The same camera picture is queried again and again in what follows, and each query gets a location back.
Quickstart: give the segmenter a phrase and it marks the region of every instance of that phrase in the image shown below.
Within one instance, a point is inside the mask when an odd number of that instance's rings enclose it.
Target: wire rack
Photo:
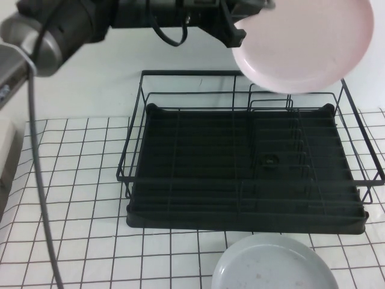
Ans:
[[[117,171],[128,224],[361,234],[385,174],[346,82],[332,90],[280,95],[237,71],[143,71]]]

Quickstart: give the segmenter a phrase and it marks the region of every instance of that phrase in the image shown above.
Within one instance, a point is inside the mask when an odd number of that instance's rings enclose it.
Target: drip tray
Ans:
[[[361,234],[335,122],[317,110],[146,108],[132,227]]]

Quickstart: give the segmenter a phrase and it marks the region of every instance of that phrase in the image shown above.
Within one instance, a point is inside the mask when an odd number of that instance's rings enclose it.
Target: pink plate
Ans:
[[[323,89],[349,73],[372,39],[369,0],[275,0],[235,24],[246,38],[233,55],[255,84],[279,93]]]

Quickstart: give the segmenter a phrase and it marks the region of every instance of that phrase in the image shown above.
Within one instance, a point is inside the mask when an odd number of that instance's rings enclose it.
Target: gray plate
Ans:
[[[212,276],[211,289],[338,289],[325,262],[293,239],[256,234],[229,247]]]

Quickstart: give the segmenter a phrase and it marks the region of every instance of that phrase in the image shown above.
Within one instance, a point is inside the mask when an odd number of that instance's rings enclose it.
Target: black cable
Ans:
[[[34,49],[32,52],[31,59],[34,63],[36,63],[38,57],[39,57],[39,51],[43,43],[44,35],[46,34],[46,31],[48,30],[48,27],[50,26],[51,22],[53,21],[55,15],[58,13],[60,8],[63,6],[66,0],[61,0],[55,8],[52,10],[51,14],[47,18],[47,21],[42,26],[39,35],[36,39]],[[42,210],[42,218],[43,218],[43,225],[44,225],[44,232],[46,236],[47,241],[47,248],[48,248],[48,254],[49,259],[51,261],[52,271],[54,273],[54,277],[56,280],[56,284],[58,289],[64,289],[63,282],[61,280],[59,268],[58,268],[58,262],[56,260],[55,256],[55,249],[54,249],[54,243],[52,241],[52,234],[51,229],[49,227],[49,219],[48,219],[48,210],[47,210],[47,204],[45,200],[45,192],[43,187],[43,179],[42,179],[42,168],[40,167],[40,160],[39,160],[39,142],[37,141],[37,131],[36,131],[36,117],[35,117],[35,100],[34,100],[34,72],[32,69],[29,69],[29,75],[28,75],[28,107],[29,107],[29,128],[31,130],[31,144],[32,144],[32,156],[33,156],[33,162],[35,165],[35,176],[36,176],[36,184],[37,184],[37,192],[38,192],[38,198],[40,201],[40,208]]]
[[[181,15],[180,18],[181,18],[181,21],[182,21],[182,39],[180,40],[180,42],[176,42],[176,41],[172,40],[171,38],[169,38],[169,36],[164,34],[162,29],[159,27],[158,23],[156,22],[156,19],[155,19],[154,15],[151,12],[150,0],[146,1],[146,14],[147,14],[147,20],[149,21],[149,24],[152,27],[152,29],[154,29],[156,35],[158,35],[167,44],[169,44],[171,46],[174,46],[174,47],[178,47],[178,46],[182,45],[186,41],[187,34],[188,34],[188,31],[187,31],[187,18],[183,17],[182,13],[180,13],[180,15]]]

